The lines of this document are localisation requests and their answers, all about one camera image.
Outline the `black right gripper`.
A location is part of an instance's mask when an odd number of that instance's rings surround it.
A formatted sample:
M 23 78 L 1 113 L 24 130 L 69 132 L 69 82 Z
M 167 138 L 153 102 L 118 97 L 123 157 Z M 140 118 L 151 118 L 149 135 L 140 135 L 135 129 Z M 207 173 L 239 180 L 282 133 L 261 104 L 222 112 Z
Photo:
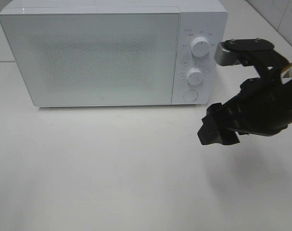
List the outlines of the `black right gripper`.
M 202 145 L 239 143 L 235 133 L 274 135 L 292 123 L 292 64 L 264 39 L 230 39 L 218 44 L 218 65 L 253 66 L 257 78 L 245 80 L 240 92 L 206 110 L 197 132 Z

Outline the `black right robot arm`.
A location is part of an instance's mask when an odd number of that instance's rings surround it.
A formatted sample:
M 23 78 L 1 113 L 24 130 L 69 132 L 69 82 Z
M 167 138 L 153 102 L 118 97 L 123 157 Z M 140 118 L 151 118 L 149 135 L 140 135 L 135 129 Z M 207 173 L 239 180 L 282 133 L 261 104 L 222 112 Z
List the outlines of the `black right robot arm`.
M 220 66 L 253 66 L 258 77 L 240 85 L 226 103 L 207 108 L 197 132 L 202 145 L 239 143 L 238 135 L 273 136 L 292 123 L 292 62 L 268 40 L 230 39 L 220 42 L 214 59 Z

